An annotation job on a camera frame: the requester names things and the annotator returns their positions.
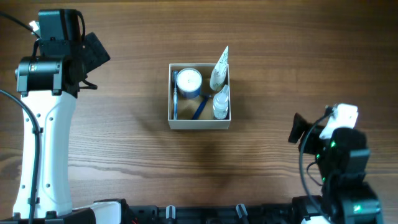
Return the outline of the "blue white Colgate toothbrush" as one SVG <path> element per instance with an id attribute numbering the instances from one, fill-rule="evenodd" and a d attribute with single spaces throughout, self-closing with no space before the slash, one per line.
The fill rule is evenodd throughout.
<path id="1" fill-rule="evenodd" d="M 173 119 L 178 119 L 177 108 L 178 108 L 178 90 L 177 90 L 177 75 L 178 70 L 172 70 L 172 81 L 174 83 L 174 92 L 173 92 Z"/>

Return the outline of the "clear small bottle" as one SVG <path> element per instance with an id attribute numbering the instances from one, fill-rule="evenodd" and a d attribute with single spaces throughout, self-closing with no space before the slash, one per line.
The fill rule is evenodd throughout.
<path id="1" fill-rule="evenodd" d="M 225 119 L 229 110 L 229 86 L 225 85 L 220 92 L 213 97 L 214 119 Z"/>

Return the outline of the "white patterned cream tube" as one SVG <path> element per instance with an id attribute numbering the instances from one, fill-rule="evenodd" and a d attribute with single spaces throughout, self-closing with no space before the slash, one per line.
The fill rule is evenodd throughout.
<path id="1" fill-rule="evenodd" d="M 210 88 L 213 91 L 219 91 L 222 89 L 228 68 L 228 53 L 229 47 L 227 46 L 211 73 Z"/>

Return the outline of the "cotton swab tub blue label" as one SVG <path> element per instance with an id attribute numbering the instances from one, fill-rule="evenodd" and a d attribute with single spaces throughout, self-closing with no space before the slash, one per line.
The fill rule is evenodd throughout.
<path id="1" fill-rule="evenodd" d="M 194 68 L 184 68 L 177 74 L 177 89 L 186 99 L 194 99 L 201 93 L 201 73 Z"/>

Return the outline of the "blue disposable razor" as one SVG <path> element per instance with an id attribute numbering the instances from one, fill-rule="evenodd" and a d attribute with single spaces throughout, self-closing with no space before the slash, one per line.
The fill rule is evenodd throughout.
<path id="1" fill-rule="evenodd" d="M 203 97 L 203 99 L 202 99 L 199 107 L 197 108 L 196 112 L 192 116 L 192 120 L 197 120 L 200 117 L 201 113 L 205 109 L 205 106 L 206 106 L 208 100 L 210 98 L 212 98 L 212 95 L 202 95 L 202 97 Z"/>

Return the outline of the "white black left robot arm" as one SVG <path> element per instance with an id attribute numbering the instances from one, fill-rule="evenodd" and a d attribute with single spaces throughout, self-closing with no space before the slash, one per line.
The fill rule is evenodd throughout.
<path id="1" fill-rule="evenodd" d="M 117 200 L 74 208 L 68 182 L 68 143 L 79 91 L 94 90 L 87 74 L 109 60 L 80 11 L 44 9 L 28 30 L 32 55 L 15 71 L 24 143 L 17 199 L 8 223 L 121 223 Z"/>

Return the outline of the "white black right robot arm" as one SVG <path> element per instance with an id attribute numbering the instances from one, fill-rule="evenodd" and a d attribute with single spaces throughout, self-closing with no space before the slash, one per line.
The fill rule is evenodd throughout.
<path id="1" fill-rule="evenodd" d="M 382 209 L 364 181 L 370 151 L 364 133 L 355 129 L 358 109 L 339 104 L 327 107 L 320 121 L 296 114 L 289 142 L 301 154 L 314 156 L 322 177 L 320 195 L 306 193 L 287 204 L 246 207 L 165 208 L 122 204 L 123 223 L 382 223 Z"/>

